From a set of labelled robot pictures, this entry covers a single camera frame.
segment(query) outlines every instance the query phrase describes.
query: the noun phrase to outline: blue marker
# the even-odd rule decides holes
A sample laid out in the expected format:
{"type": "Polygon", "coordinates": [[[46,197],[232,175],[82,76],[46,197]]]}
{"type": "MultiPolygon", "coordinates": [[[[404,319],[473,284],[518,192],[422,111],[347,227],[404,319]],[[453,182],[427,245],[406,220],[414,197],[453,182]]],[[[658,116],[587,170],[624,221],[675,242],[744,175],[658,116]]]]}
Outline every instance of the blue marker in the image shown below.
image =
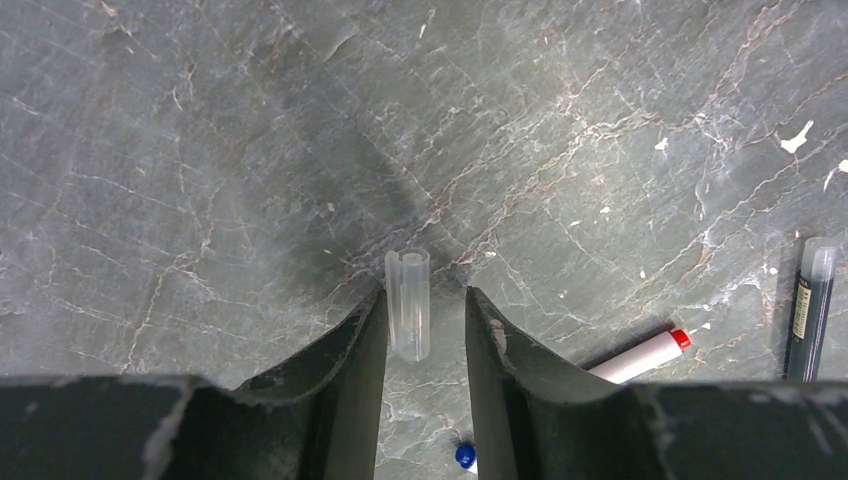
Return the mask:
{"type": "Polygon", "coordinates": [[[463,469],[476,474],[477,473],[477,451],[474,445],[470,443],[461,443],[456,447],[456,455],[454,456],[459,466],[463,469]]]}

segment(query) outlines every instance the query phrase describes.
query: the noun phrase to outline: blue tip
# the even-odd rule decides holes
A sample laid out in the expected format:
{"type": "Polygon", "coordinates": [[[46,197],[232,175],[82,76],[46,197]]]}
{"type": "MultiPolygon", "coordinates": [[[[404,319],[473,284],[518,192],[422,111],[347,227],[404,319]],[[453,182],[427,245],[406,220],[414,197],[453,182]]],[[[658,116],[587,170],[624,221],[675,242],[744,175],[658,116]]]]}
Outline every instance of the blue tip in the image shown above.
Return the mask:
{"type": "Polygon", "coordinates": [[[470,443],[463,443],[457,447],[455,458],[459,462],[459,466],[467,470],[477,460],[477,451],[474,450],[474,446],[470,443]]]}

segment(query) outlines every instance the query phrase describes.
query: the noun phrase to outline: beige label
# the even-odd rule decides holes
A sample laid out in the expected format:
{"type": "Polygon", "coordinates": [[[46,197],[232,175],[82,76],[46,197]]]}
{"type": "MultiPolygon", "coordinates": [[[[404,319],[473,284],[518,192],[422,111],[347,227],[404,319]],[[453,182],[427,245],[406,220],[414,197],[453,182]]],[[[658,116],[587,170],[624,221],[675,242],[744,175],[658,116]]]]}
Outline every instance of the beige label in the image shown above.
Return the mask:
{"type": "Polygon", "coordinates": [[[798,297],[795,299],[795,322],[792,325],[792,333],[799,339],[804,338],[804,330],[807,328],[807,313],[810,310],[809,282],[801,278],[798,281],[798,297]]]}

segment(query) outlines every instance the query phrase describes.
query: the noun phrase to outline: barcode sticker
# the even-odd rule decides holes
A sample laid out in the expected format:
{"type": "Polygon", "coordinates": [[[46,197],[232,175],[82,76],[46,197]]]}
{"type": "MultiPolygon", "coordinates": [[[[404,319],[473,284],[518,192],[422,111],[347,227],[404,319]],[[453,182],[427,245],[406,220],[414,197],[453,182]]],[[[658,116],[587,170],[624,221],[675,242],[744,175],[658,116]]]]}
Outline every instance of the barcode sticker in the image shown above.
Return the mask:
{"type": "Polygon", "coordinates": [[[804,330],[807,328],[807,313],[810,310],[810,282],[804,278],[798,279],[798,297],[795,298],[795,321],[792,324],[792,333],[799,340],[804,339],[804,330]]]}

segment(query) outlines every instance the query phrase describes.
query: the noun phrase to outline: black pen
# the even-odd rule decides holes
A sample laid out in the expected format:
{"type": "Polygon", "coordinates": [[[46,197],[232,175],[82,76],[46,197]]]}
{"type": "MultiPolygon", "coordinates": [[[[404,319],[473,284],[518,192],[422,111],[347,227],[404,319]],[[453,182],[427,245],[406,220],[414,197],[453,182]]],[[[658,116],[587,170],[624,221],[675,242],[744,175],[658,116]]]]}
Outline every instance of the black pen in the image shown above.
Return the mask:
{"type": "Polygon", "coordinates": [[[804,244],[787,380],[813,382],[818,376],[838,251],[837,242],[825,237],[813,237],[804,244]]]}

